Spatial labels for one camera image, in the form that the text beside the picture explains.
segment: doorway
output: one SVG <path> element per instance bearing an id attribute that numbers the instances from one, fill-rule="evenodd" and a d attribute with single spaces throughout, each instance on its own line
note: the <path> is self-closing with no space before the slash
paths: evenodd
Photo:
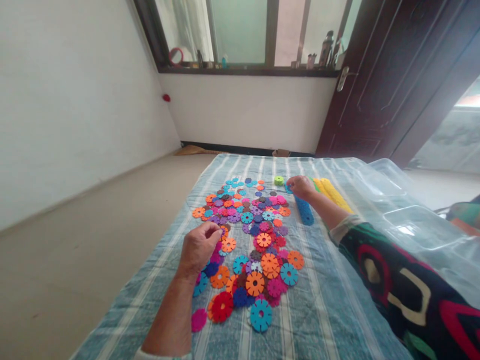
<path id="1" fill-rule="evenodd" d="M 480 77 L 457 101 L 408 167 L 480 174 Z"/>

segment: door handle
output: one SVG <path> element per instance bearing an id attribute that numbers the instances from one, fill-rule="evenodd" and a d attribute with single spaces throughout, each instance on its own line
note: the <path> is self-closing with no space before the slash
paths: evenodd
<path id="1" fill-rule="evenodd" d="M 338 92 L 341 92 L 344 89 L 345 80 L 347 79 L 347 76 L 358 75 L 358 73 L 356 73 L 356 72 L 349 72 L 349 71 L 350 71 L 349 66 L 345 66 L 343 68 L 343 70 L 341 71 L 340 80 L 338 81 L 338 85 L 336 86 L 336 90 Z"/>

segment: blue striped sheet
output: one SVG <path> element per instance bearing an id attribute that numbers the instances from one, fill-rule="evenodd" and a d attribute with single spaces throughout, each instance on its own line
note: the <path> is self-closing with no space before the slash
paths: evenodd
<path id="1" fill-rule="evenodd" d="M 385 319 L 379 314 L 357 273 L 328 238 L 315 213 L 312 226 L 302 224 L 294 196 L 275 186 L 277 175 L 328 178 L 352 210 L 373 224 L 382 225 L 382 214 L 415 204 L 412 198 L 397 202 L 369 202 L 355 188 L 353 173 L 365 163 L 355 158 L 313 159 L 221 154 L 200 175 L 180 213 L 142 268 L 121 290 L 98 327 L 73 355 L 73 359 L 131 359 L 143 342 L 177 268 L 184 235 L 201 223 L 192 210 L 205 204 L 226 180 L 264 180 L 265 190 L 275 190 L 292 204 L 284 218 L 288 250 L 304 255 L 296 286 L 273 309 L 272 325 L 258 334 L 249 325 L 250 309 L 236 309 L 223 324 L 207 321 L 193 334 L 195 359 L 411 359 Z M 255 188 L 244 187 L 253 199 Z M 236 249 L 233 259 L 254 249 L 252 239 L 233 224 L 230 232 Z M 221 290 L 208 286 L 193 299 L 193 310 L 206 308 Z"/>

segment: hand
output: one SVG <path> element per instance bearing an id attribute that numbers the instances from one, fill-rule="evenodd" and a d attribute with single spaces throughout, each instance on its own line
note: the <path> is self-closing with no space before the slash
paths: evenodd
<path id="1" fill-rule="evenodd" d="M 293 194 L 308 202 L 312 195 L 316 194 L 315 185 L 307 176 L 298 175 L 288 179 L 286 182 Z"/>
<path id="2" fill-rule="evenodd" d="M 204 222 L 185 235 L 177 276 L 195 281 L 209 262 L 221 236 L 222 229 L 210 221 Z"/>

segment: patterned sleeve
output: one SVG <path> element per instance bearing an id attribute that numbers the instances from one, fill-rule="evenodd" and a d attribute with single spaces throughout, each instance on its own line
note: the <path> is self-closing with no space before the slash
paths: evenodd
<path id="1" fill-rule="evenodd" d="M 146 352 L 143 352 L 141 348 L 139 348 L 135 354 L 133 360 L 192 360 L 192 353 L 188 353 L 182 357 L 169 357 L 169 356 L 157 356 L 151 355 Z"/>
<path id="2" fill-rule="evenodd" d="M 414 359 L 480 359 L 480 311 L 430 266 L 355 215 L 330 237 Z"/>

